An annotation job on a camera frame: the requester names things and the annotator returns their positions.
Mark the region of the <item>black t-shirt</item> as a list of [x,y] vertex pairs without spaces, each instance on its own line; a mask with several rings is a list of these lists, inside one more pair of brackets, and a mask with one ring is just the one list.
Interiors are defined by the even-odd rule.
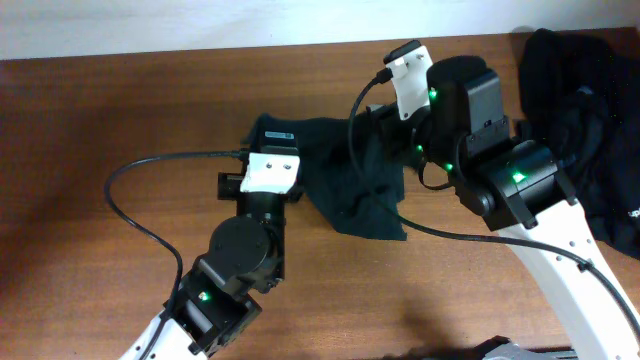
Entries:
[[345,119],[286,120],[263,113],[243,142],[257,146],[261,130],[294,135],[304,192],[336,232],[373,240],[407,239],[399,220],[386,212],[396,211],[405,199],[403,166],[385,159],[366,115],[356,116],[353,128],[353,148],[364,180],[350,159]]

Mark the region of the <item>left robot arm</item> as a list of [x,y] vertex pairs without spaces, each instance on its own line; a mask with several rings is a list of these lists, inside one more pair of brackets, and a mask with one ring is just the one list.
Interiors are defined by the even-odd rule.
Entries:
[[157,315],[124,359],[209,359],[261,313],[250,291],[266,294],[283,281],[284,210],[299,198],[297,172],[221,173],[218,198],[234,201],[236,215],[215,228],[168,316]]

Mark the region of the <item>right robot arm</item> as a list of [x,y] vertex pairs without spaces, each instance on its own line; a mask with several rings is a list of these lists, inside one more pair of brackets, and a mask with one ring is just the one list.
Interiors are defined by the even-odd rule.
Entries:
[[581,359],[635,359],[639,314],[600,252],[551,150],[510,134],[498,75],[477,56],[388,55],[396,115],[382,131],[448,175],[460,203],[534,278]]

